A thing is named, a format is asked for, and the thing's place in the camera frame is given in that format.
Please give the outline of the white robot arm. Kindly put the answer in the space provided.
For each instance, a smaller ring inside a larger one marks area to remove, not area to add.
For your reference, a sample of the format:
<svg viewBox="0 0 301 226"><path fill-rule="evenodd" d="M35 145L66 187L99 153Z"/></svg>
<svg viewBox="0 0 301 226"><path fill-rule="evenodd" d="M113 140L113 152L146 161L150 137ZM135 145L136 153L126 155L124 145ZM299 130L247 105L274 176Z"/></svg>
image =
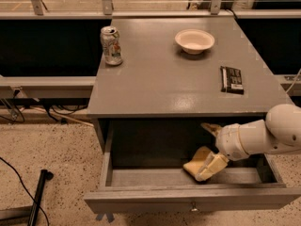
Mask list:
<svg viewBox="0 0 301 226"><path fill-rule="evenodd" d="M264 120L226 126L203 123L215 137L218 153L209 152L195 166L194 177L206 181L223 170L228 162L247 159L253 154L299 153L301 149L301 108L276 105Z"/></svg>

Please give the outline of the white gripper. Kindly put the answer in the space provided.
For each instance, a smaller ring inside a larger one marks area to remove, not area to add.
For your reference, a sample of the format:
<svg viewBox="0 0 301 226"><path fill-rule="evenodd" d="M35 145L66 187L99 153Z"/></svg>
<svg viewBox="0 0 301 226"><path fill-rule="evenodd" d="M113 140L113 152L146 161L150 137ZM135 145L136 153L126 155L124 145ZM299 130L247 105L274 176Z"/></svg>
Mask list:
<svg viewBox="0 0 301 226"><path fill-rule="evenodd" d="M243 148L239 138L239 124L220 126L203 122L201 127L216 137L215 146L220 153L209 153L198 167L195 179L206 181L219 171L223 170L231 161L247 159L249 154Z"/></svg>

